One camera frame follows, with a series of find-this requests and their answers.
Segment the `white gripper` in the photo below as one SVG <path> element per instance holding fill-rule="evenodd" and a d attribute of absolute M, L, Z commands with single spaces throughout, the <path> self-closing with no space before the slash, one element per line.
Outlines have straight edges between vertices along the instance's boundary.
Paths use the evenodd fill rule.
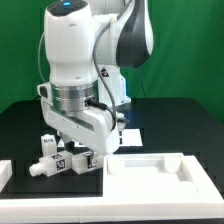
<path fill-rule="evenodd" d="M 44 97 L 41 98 L 41 106 L 46 123 L 71 139 L 64 143 L 64 148 L 68 152 L 73 152 L 75 149 L 72 140 L 95 151 L 90 154 L 91 167 L 100 167 L 101 155 L 111 154 L 119 148 L 118 128 L 114 126 L 115 122 L 108 111 L 90 107 L 78 111 L 73 117 L 68 117 Z"/>

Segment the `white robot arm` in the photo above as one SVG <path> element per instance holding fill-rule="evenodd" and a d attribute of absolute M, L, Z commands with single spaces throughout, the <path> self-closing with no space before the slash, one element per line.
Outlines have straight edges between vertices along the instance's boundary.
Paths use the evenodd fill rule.
<path fill-rule="evenodd" d="M 38 86 L 46 123 L 68 141 L 108 155 L 119 148 L 125 118 L 120 73 L 138 68 L 152 54 L 148 0 L 59 0 L 45 10 L 49 80 Z"/>

